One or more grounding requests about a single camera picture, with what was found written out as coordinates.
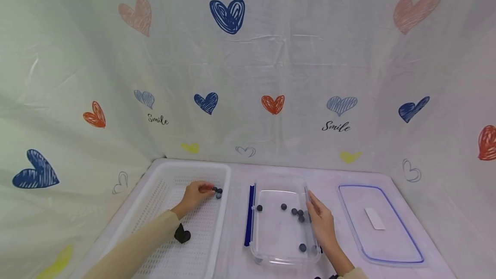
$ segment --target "white tablecloth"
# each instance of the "white tablecloth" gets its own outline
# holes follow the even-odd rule
[[[343,251],[356,267],[361,267],[365,271],[370,279],[455,278],[391,178],[383,174],[247,164],[226,165],[229,165],[232,169],[232,178],[214,275],[216,279],[314,279],[316,276],[326,279],[334,274],[334,270],[325,256],[320,259],[320,262],[316,266],[296,270],[257,265],[254,262],[249,247],[244,246],[249,186],[254,184],[255,179],[263,177],[266,173],[293,174],[306,178],[309,189],[332,211],[337,238]],[[81,278],[97,262],[111,236],[117,229],[117,226],[124,218],[147,180],[146,176],[140,180],[123,206],[121,206],[95,242],[95,245],[85,259],[74,271],[71,279]],[[358,247],[353,239],[336,192],[337,185],[343,183],[369,184],[381,187],[409,228],[412,237],[414,237],[424,254],[427,266],[422,268],[397,268],[372,264],[363,259],[359,254]]]

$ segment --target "white label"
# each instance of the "white label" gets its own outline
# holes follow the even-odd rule
[[[386,229],[386,226],[384,226],[384,223],[382,222],[381,218],[379,217],[379,214],[377,214],[377,211],[375,211],[374,208],[365,208],[365,212],[367,213],[367,216],[369,217],[369,220],[371,221],[373,228],[379,230]]]

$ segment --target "white plastic basket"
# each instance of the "white plastic basket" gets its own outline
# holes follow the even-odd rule
[[[141,266],[134,279],[211,279],[219,250],[229,193],[231,168],[224,164],[168,161],[160,158],[146,172],[148,183],[110,240],[105,254],[144,224],[180,202],[186,186],[205,180],[222,188],[222,198],[208,198],[183,220],[192,237],[185,244],[171,239],[159,247]]]

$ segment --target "beige sleeve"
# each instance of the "beige sleeve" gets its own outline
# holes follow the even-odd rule
[[[174,237],[179,220],[168,210],[104,256],[83,279],[130,279],[159,246]]]
[[[346,275],[338,277],[338,279],[368,279],[361,268],[355,268]]]

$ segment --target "orange heart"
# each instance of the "orange heart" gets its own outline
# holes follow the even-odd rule
[[[479,159],[492,161],[496,159],[496,127],[487,125],[479,135]]]
[[[284,95],[277,96],[276,101],[270,96],[264,96],[262,97],[262,105],[268,112],[277,115],[281,112],[282,106],[284,105]]]
[[[107,122],[105,122],[102,107],[97,102],[93,102],[91,105],[93,106],[93,113],[83,113],[84,120],[95,127],[105,128]]]
[[[441,0],[419,0],[415,5],[412,0],[400,0],[394,8],[394,24],[403,34],[427,18]]]
[[[146,37],[150,37],[150,25],[152,24],[152,7],[147,0],[137,0],[134,9],[121,3],[119,14],[124,22],[141,32]]]

